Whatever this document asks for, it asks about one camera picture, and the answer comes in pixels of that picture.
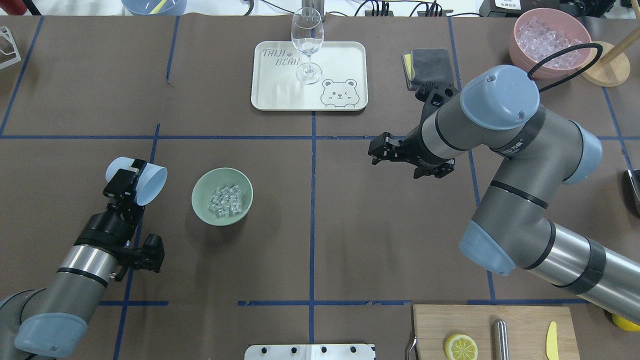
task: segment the bear drawing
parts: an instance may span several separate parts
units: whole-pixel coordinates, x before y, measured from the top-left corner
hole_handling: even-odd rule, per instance
[[[320,97],[320,101],[327,108],[355,108],[355,104],[360,101],[360,97],[356,92],[356,81],[348,79],[345,82],[333,82],[331,79],[325,79],[322,82],[324,92]]]

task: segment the glass base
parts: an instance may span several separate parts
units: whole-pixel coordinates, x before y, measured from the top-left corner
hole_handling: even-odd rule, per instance
[[[296,78],[303,84],[315,84],[322,78],[322,69],[316,63],[304,63],[296,70]]]

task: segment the yellow lemon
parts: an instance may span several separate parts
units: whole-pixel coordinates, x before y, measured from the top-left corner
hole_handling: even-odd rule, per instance
[[[449,336],[444,343],[444,353],[449,360],[476,360],[478,346],[476,342],[464,334]]]
[[[640,331],[640,325],[632,323],[616,314],[611,314],[611,320],[613,320],[613,323],[624,331]]]

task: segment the gray cloth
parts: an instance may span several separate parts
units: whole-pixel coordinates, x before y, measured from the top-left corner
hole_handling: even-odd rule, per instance
[[[411,64],[406,64],[405,55],[411,54]],[[447,49],[414,49],[403,53],[404,75],[406,87],[409,90],[417,90],[420,85],[432,81],[453,85],[453,72]],[[407,68],[413,69],[413,76],[407,72]]]

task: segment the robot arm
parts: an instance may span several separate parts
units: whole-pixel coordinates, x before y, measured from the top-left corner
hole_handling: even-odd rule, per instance
[[[69,356],[112,277],[121,281],[128,268],[160,271],[164,259],[160,236],[149,235],[140,249],[127,247],[144,204],[159,193],[166,179],[166,169],[161,168],[157,193],[141,201],[138,180],[145,167],[145,161],[134,160],[115,172],[103,191],[109,198],[105,212],[91,217],[48,288],[23,291],[0,302],[0,359]]]
[[[505,159],[463,235],[462,253],[499,275],[519,266],[640,323],[640,265],[543,217],[560,184],[578,183],[597,167],[602,147],[540,105],[524,71],[490,69],[436,112],[423,111],[404,140],[388,133],[373,140],[369,155],[374,165],[412,163],[416,178],[442,177],[453,158],[482,144]]]

